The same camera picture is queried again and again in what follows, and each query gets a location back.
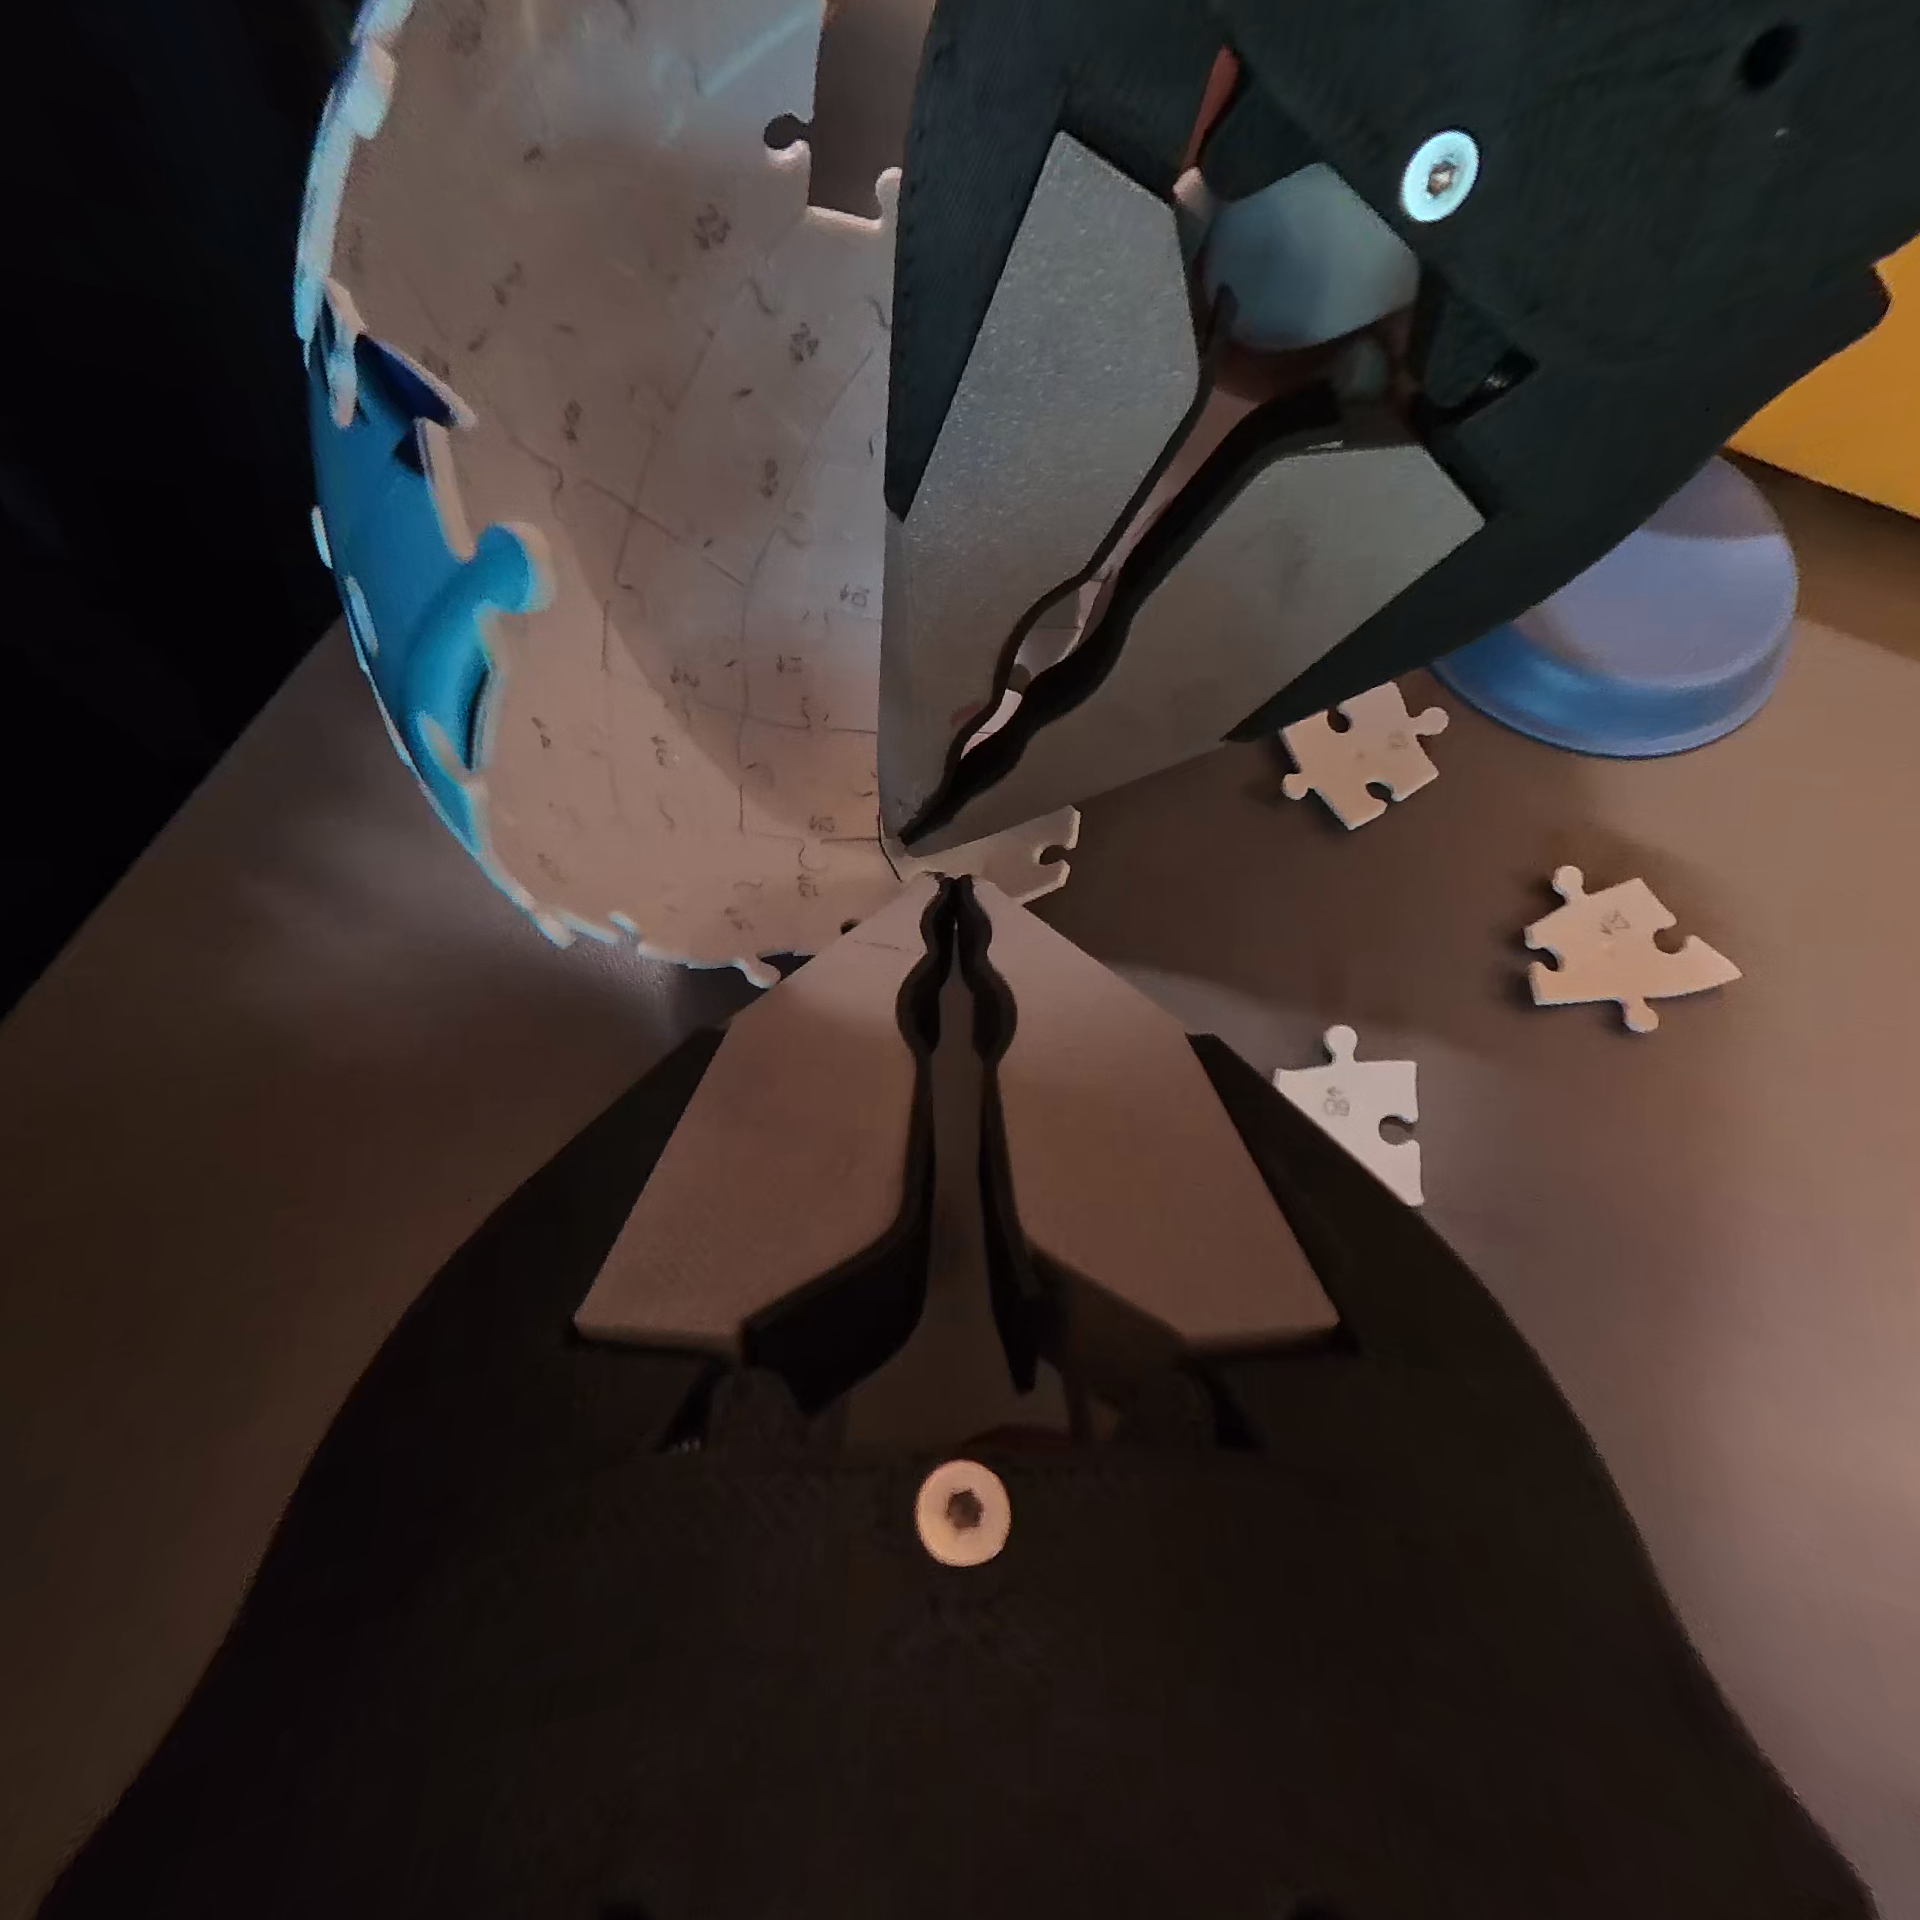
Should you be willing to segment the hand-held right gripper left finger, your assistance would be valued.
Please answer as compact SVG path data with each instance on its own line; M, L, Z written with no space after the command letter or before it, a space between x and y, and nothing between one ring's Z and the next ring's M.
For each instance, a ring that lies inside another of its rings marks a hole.
M733 1016L574 1315L823 1412L901 1354L937 1184L953 880L917 879Z

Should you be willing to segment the yellow plastic bin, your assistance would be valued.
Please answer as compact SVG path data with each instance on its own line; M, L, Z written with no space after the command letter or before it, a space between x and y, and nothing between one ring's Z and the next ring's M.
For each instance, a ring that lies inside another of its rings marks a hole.
M1918 240L1876 273L1881 326L1773 399L1729 449L1918 520Z

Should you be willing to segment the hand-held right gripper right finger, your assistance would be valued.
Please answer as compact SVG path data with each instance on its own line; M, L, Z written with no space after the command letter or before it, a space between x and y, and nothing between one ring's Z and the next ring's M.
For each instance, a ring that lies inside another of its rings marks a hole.
M982 1252L1014 1385L1044 1364L1131 1397L1328 1335L1338 1313L1185 1026L987 880L961 880L959 911Z

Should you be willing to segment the blue and white puzzle ball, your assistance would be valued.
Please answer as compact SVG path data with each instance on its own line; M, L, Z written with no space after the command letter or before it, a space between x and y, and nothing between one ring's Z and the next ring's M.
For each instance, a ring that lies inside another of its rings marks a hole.
M930 4L357 4L293 308L397 756L557 945L879 908L891 213Z

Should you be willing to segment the white puzzle piece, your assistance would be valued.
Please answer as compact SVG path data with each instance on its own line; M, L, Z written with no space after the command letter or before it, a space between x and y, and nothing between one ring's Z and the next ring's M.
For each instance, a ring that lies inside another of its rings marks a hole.
M1359 692L1283 728L1281 745L1288 756L1283 798L1288 803L1318 798L1344 829L1360 829L1438 777L1428 740L1443 735L1447 725L1450 717L1437 703L1408 709L1398 683Z
M1418 1128L1418 1070L1408 1058L1373 1061L1359 1051L1359 1031L1336 1022L1323 1031L1323 1061L1272 1074L1294 1110L1349 1152L1398 1203L1425 1204Z
M1677 915L1641 879L1589 893L1582 870L1561 867L1548 887L1557 908L1522 926L1532 1006L1614 1006L1627 1035L1654 1035L1658 1002L1740 983L1740 968L1696 935L1658 945Z
M1095 593L1095 589L1069 589L1037 617L1033 630L1020 643L1000 708L975 731L969 753L985 751L997 734L1008 731L1010 718L1020 714L1029 696L1031 680L1042 679L1042 672L1049 672L1076 646L1081 630L1085 624L1089 593ZM940 874L987 879L1017 900L1031 900L1065 883L1076 824L1081 814L1065 805L1055 814L1031 818L1023 827L1000 829L997 834L969 842L956 842L933 854L930 867Z

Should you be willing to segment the blue round plastic stand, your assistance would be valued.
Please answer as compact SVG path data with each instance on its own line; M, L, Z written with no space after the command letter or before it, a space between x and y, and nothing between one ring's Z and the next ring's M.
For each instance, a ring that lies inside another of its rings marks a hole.
M1431 676L1561 753L1663 760L1737 734L1768 701L1795 615L1780 520L1713 457L1577 579Z

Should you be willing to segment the person's torso in dark clothing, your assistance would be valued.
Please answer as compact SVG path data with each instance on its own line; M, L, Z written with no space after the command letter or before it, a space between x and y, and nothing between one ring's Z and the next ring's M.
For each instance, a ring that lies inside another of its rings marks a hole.
M293 265L348 4L3 7L3 1008L332 624Z

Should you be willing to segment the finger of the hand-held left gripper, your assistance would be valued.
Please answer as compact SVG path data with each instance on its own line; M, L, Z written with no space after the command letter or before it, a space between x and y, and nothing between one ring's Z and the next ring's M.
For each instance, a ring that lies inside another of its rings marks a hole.
M879 818L936 838L1023 625L1084 585L1198 399L1175 213L1056 133L921 483L885 520Z
M1150 521L1084 643L901 838L945 853L1211 753L1479 531L1380 399L1266 399Z

